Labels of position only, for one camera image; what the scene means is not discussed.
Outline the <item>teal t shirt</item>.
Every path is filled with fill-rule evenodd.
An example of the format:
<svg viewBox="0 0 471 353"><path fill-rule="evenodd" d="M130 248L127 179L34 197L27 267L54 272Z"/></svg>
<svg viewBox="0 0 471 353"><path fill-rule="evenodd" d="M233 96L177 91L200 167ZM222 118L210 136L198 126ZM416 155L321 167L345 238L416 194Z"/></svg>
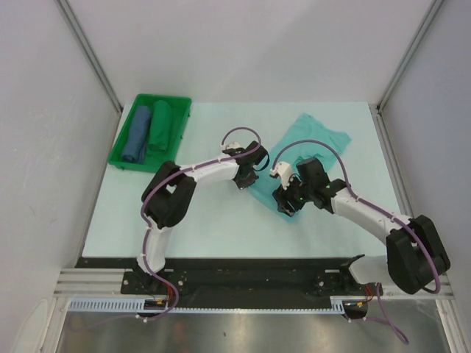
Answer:
<svg viewBox="0 0 471 353"><path fill-rule="evenodd" d="M294 167L302 160L315 157L322 163L324 169L329 171L337 162L330 150L334 149L341 155L350 142L351 138L346 132L328 129L321 121L303 113L269 150L269 159L274 161L280 154L280 161L290 163ZM269 169L270 167L266 167L257 172L258 179L249 187L249 193L276 216L291 223L300 214L296 213L290 217L277 211L277 202L272 192L280 186L280 182L270 177Z"/></svg>

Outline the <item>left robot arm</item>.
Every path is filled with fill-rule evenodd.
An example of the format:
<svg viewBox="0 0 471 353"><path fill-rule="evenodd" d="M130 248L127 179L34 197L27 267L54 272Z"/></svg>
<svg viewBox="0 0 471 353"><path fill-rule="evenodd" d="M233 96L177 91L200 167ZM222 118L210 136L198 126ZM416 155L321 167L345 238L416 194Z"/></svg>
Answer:
<svg viewBox="0 0 471 353"><path fill-rule="evenodd" d="M257 141L243 148L231 143L212 160L177 165L167 161L159 168L142 194L141 217L146 222L141 253L137 264L141 272L137 285L145 293L161 289L166 249L173 228L186 216L196 191L206 185L233 181L243 190L258 179L256 166L268 165L269 154Z"/></svg>

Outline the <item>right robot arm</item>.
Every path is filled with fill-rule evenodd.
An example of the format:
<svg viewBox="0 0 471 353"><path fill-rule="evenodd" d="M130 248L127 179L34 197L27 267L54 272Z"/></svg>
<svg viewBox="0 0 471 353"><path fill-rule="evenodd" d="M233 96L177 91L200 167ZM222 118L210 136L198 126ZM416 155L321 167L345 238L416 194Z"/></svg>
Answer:
<svg viewBox="0 0 471 353"><path fill-rule="evenodd" d="M403 292L415 294L450 269L450 259L431 219L394 214L352 195L344 180L329 179L315 157L295 168L278 162L270 176L280 182L272 193L279 212L293 216L312 203L353 222L386 247L385 255L361 254L348 261L348 271L339 277L346 294L356 295L373 282L395 284Z"/></svg>

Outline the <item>green plastic tray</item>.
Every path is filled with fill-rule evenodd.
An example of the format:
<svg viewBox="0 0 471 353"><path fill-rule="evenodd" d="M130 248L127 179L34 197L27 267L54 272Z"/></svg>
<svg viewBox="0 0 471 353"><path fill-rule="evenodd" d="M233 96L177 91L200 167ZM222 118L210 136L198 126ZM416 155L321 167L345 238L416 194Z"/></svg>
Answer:
<svg viewBox="0 0 471 353"><path fill-rule="evenodd" d="M172 108L172 126L169 147L166 152L159 154L147 154L147 143L149 132L146 136L146 154L143 164L126 163L121 160L121 152L124 144L127 142L128 130L132 122L132 117L135 114L138 106L147 106L151 110L151 119L153 114L154 103L158 100L166 101ZM130 171L140 171L147 173L156 172L159 167L167 160L174 160L183 139L185 126L190 115L192 100L183 96L162 96L148 93L140 93L135 97L129 113L127 114L124 124L120 129L116 141L111 149L108 157L108 163L117 168Z"/></svg>

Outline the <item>rolled dark green t shirt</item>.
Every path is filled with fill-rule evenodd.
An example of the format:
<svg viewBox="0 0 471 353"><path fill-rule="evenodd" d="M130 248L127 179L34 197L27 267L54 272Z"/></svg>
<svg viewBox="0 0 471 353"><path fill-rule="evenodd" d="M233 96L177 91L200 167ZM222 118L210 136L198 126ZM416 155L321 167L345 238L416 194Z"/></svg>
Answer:
<svg viewBox="0 0 471 353"><path fill-rule="evenodd" d="M166 101L158 100L154 103L149 126L147 154L153 155L167 151L171 134L172 114L172 108Z"/></svg>

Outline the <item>rolled blue t shirt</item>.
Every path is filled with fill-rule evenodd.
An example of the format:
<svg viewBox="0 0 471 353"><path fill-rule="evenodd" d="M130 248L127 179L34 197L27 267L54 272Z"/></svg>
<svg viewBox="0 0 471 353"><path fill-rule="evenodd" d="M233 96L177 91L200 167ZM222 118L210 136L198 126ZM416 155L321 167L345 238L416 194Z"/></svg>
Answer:
<svg viewBox="0 0 471 353"><path fill-rule="evenodd" d="M146 136L151 121L151 110L138 106L128 130L127 142L121 152L121 160L126 163L143 164L146 154Z"/></svg>

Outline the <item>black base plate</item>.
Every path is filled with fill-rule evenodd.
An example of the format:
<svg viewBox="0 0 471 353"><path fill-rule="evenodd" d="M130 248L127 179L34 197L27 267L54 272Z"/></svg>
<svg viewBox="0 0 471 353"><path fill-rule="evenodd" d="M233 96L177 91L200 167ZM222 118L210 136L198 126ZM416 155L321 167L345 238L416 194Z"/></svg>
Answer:
<svg viewBox="0 0 471 353"><path fill-rule="evenodd" d="M202 288L294 289L313 296L382 293L375 282L353 278L350 265L359 258L170 257L157 275L171 283L181 297Z"/></svg>

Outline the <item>aluminium front rail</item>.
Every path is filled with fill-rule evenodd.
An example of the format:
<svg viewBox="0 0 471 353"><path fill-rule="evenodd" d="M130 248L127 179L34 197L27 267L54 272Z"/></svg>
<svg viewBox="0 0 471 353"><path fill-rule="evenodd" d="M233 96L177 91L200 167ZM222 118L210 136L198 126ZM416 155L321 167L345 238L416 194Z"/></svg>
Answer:
<svg viewBox="0 0 471 353"><path fill-rule="evenodd" d="M65 268L60 272L54 294L56 296L120 296L124 269L119 268ZM402 300L451 300L454 299L449 283L443 282L438 294L420 290L414 295L407 294L396 285L383 284L386 299Z"/></svg>

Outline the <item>right aluminium frame post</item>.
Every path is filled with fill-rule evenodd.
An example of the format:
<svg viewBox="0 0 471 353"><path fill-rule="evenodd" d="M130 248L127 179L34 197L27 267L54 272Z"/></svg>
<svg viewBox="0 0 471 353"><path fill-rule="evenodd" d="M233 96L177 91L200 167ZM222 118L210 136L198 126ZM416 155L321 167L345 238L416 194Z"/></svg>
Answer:
<svg viewBox="0 0 471 353"><path fill-rule="evenodd" d="M414 57L420 49L420 46L422 45L429 31L431 30L434 21L437 19L440 11L442 10L443 6L446 5L446 3L447 1L445 0L433 0L430 3L430 6L426 10L422 20L420 21L417 30L415 31L410 43L408 44L405 53L401 57L398 66L394 70L394 73L391 79L389 80L384 92L382 93L378 103L375 104L375 108L379 113L382 113L386 105L389 103L390 98L392 97L393 93L399 86L401 80L405 76L408 67L412 63Z"/></svg>

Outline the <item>aluminium frame post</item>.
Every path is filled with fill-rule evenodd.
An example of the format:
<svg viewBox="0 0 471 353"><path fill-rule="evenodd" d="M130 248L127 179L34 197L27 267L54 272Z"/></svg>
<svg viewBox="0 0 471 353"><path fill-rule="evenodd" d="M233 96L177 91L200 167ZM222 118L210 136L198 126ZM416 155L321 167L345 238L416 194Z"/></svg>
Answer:
<svg viewBox="0 0 471 353"><path fill-rule="evenodd" d="M85 33L76 13L74 12L73 7L70 4L70 1L67 0L54 0L61 16L63 17L66 25L71 31L77 45L79 46L81 52L83 53L86 61L88 62L92 72L98 79L99 84L106 93L106 96L110 103L113 106L113 109L121 114L123 111L123 105L119 101L119 98L111 85L111 82L105 73L105 70L100 63L98 56L96 55L95 50L93 49L91 42L88 39L88 36Z"/></svg>
<svg viewBox="0 0 471 353"><path fill-rule="evenodd" d="M417 30L415 31L410 43L408 44L405 53L401 57L398 66L394 70L394 73L391 79L389 80L384 92L382 93L378 103L375 104L375 108L379 113L382 113L386 105L389 103L390 98L392 97L393 93L399 86L401 80L405 76L408 67L412 63L414 57L420 49L420 46L422 45L429 31L431 30L434 21L437 19L440 11L442 10L443 6L446 5L446 3L447 1L445 0L433 0L430 3L430 6L426 10L422 20L420 21Z"/></svg>

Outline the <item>left aluminium frame post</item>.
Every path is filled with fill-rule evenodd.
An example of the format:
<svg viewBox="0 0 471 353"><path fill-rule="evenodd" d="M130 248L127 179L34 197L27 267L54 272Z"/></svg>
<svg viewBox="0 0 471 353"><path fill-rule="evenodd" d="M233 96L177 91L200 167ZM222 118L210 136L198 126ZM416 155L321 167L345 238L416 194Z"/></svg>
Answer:
<svg viewBox="0 0 471 353"><path fill-rule="evenodd" d="M88 39L88 36L85 33L76 13L74 12L73 7L70 4L70 1L67 0L54 0L61 16L63 17L66 25L71 31L77 45L79 46L81 52L83 53L86 61L88 62L92 72L98 79L99 84L106 93L106 96L110 103L113 106L113 109L121 114L123 111L123 105L119 101L119 98L111 85L111 82L105 73L105 70L100 63L98 56L96 55L95 50L93 49L91 42Z"/></svg>

